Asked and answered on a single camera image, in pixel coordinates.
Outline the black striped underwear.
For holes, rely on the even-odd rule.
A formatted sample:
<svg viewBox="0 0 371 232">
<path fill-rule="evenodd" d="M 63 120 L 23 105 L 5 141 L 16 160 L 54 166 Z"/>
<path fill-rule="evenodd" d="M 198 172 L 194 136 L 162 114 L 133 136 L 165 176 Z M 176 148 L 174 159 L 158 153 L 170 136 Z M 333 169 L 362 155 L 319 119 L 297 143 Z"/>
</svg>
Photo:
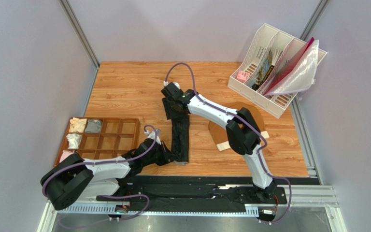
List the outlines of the black striped underwear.
<svg viewBox="0 0 371 232">
<path fill-rule="evenodd" d="M 178 165 L 189 164 L 189 115 L 173 118 L 171 120 L 171 151 L 177 157 L 174 163 Z"/>
</svg>

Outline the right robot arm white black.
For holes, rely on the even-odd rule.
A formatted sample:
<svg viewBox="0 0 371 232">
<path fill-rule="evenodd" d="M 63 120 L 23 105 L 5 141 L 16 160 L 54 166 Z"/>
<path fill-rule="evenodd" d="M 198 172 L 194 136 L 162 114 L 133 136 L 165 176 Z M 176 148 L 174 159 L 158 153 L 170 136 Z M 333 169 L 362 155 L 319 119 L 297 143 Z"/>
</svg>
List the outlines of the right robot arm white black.
<svg viewBox="0 0 371 232">
<path fill-rule="evenodd" d="M 201 116 L 223 128 L 231 149 L 242 155 L 252 175 L 253 185 L 266 197 L 274 194 L 277 185 L 260 151 L 261 133 L 251 112 L 227 108 L 208 100 L 189 89 L 182 91 L 178 83 L 163 82 L 163 106 L 168 120 L 185 118 L 190 114 Z"/>
</svg>

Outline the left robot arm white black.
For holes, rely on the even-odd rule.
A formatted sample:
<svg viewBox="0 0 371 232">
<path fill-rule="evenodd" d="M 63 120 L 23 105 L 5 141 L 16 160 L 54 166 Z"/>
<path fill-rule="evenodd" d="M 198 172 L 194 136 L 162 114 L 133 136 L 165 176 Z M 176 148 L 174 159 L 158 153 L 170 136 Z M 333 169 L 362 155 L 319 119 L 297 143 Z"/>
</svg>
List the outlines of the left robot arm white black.
<svg viewBox="0 0 371 232">
<path fill-rule="evenodd" d="M 41 178 L 43 195 L 56 210 L 63 210 L 78 199 L 115 196 L 123 179 L 148 165 L 163 166 L 178 159 L 160 140 L 159 129 L 146 134 L 138 148 L 116 158 L 91 160 L 72 153 Z"/>
</svg>

